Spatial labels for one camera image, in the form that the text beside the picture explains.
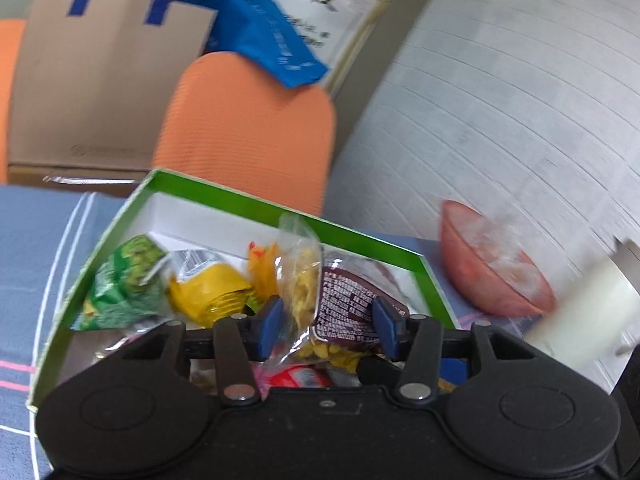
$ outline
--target white stripe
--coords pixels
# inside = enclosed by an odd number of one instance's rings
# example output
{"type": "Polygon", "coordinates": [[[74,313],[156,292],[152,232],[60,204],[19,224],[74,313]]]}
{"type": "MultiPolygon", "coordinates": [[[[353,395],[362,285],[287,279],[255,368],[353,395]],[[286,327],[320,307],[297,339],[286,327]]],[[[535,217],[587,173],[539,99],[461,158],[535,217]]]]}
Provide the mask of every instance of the white stripe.
{"type": "Polygon", "coordinates": [[[76,256],[76,249],[78,248],[78,242],[80,241],[80,236],[82,235],[82,231],[84,230],[84,224],[86,223],[86,219],[89,216],[89,211],[91,211],[91,208],[94,205],[95,195],[95,193],[91,193],[91,195],[89,196],[89,200],[86,201],[84,212],[82,213],[82,218],[80,219],[78,229],[76,230],[76,236],[74,236],[74,241],[71,244],[71,248],[69,249],[69,254],[66,256],[65,270],[62,272],[62,278],[60,279],[60,284],[58,285],[56,308],[53,312],[54,316],[60,311],[60,308],[62,307],[62,300],[66,293],[66,280],[69,277],[71,264],[73,263],[74,257],[76,256]]]}
{"type": "MultiPolygon", "coordinates": [[[[71,231],[71,226],[76,219],[76,215],[78,214],[78,209],[80,209],[80,204],[84,200],[84,195],[80,197],[76,207],[71,213],[69,220],[66,222],[65,230],[62,233],[62,238],[60,238],[60,243],[58,244],[58,248],[56,249],[56,254],[53,257],[53,263],[51,264],[51,268],[49,269],[49,276],[47,277],[47,283],[44,287],[44,292],[42,293],[42,301],[40,302],[40,312],[38,313],[38,321],[36,323],[36,333],[33,337],[33,351],[31,353],[31,366],[35,367],[38,364],[38,350],[40,349],[40,333],[42,332],[42,322],[44,320],[44,311],[47,309],[47,303],[49,303],[49,293],[51,292],[51,283],[53,282],[53,278],[56,274],[56,270],[58,268],[58,262],[60,261],[60,256],[62,254],[62,249],[66,244],[66,239],[69,236],[69,231],[71,231]]],[[[34,375],[31,374],[30,385],[33,387],[33,378],[34,375]]],[[[29,435],[29,446],[31,448],[31,465],[33,465],[33,477],[34,480],[40,480],[40,470],[38,469],[38,459],[36,457],[36,439],[35,439],[35,418],[33,412],[29,412],[29,431],[31,434],[29,435]]]]}
{"type": "Polygon", "coordinates": [[[3,426],[0,424],[0,430],[10,431],[11,433],[16,433],[18,435],[30,436],[31,433],[23,430],[16,430],[15,428],[9,428],[8,426],[3,426]]]}

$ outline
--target framed poster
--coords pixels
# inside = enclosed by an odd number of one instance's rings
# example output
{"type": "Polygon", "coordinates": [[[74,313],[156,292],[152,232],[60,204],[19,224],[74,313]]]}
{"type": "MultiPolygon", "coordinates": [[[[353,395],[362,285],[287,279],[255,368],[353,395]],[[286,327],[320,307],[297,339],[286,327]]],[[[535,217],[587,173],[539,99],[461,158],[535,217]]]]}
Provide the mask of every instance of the framed poster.
{"type": "Polygon", "coordinates": [[[329,67],[332,88],[358,40],[379,15],[382,0],[274,0],[316,57],[329,67]]]}

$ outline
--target blue package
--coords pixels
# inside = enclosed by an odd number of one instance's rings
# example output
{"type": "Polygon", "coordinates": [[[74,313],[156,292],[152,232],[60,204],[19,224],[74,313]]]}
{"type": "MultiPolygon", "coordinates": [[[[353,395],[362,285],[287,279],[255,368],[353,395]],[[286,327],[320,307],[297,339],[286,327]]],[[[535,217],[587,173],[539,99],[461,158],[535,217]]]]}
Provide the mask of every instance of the blue package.
{"type": "Polygon", "coordinates": [[[177,0],[215,9],[207,52],[237,52],[287,88],[312,84],[327,72],[272,0],[177,0]]]}

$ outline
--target open box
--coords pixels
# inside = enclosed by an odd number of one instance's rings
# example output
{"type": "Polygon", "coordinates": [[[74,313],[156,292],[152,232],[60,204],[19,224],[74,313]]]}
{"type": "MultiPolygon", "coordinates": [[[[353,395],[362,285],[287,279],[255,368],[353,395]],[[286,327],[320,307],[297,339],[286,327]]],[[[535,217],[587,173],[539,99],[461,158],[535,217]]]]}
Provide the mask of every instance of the open box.
{"type": "MultiPolygon", "coordinates": [[[[282,213],[291,211],[264,200],[167,170],[155,170],[113,219],[84,264],[54,323],[31,389],[28,407],[37,409],[57,384],[87,368],[110,331],[73,332],[95,271],[109,254],[133,236],[150,233],[168,249],[212,248],[242,268],[251,241],[273,242],[282,213]]],[[[383,262],[416,312],[453,328],[455,316],[443,301],[433,273],[418,253],[299,213],[326,246],[383,262]]]]}

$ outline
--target black object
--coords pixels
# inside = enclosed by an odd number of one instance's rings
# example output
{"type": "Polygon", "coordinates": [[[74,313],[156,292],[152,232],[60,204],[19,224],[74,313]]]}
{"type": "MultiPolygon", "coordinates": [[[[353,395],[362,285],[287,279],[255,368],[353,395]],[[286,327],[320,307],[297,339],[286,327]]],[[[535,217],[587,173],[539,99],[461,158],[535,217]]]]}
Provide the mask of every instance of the black object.
{"type": "Polygon", "coordinates": [[[253,331],[250,318],[196,335],[156,328],[44,400],[36,430],[51,478],[633,477],[616,401],[591,381],[500,328],[443,330],[388,307],[378,305],[376,330],[404,370],[368,357],[362,388],[273,388],[264,402],[248,366],[264,320],[253,331]],[[187,357],[213,356],[217,397],[186,379],[187,357]],[[451,394],[436,387],[441,356],[467,359],[469,378],[451,394]]]}

